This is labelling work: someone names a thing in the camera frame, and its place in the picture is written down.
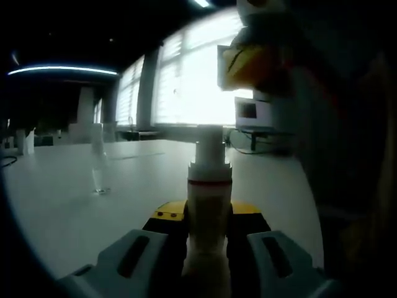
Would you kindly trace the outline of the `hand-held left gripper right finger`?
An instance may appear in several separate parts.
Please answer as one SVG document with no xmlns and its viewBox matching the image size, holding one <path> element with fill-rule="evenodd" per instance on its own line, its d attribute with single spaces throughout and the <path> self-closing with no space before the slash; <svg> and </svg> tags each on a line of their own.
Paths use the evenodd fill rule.
<svg viewBox="0 0 397 298">
<path fill-rule="evenodd" d="M 228 216 L 232 297 L 339 297 L 340 283 L 313 266 L 311 255 L 270 229 L 252 204 L 234 201 Z"/>
</svg>

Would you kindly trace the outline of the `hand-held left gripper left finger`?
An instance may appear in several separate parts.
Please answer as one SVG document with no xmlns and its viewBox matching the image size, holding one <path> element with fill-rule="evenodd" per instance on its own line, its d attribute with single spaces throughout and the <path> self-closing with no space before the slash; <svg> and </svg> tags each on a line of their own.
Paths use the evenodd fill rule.
<svg viewBox="0 0 397 298">
<path fill-rule="evenodd" d="M 164 203 L 58 284 L 68 297 L 164 297 L 181 278 L 188 236 L 186 201 Z"/>
</svg>

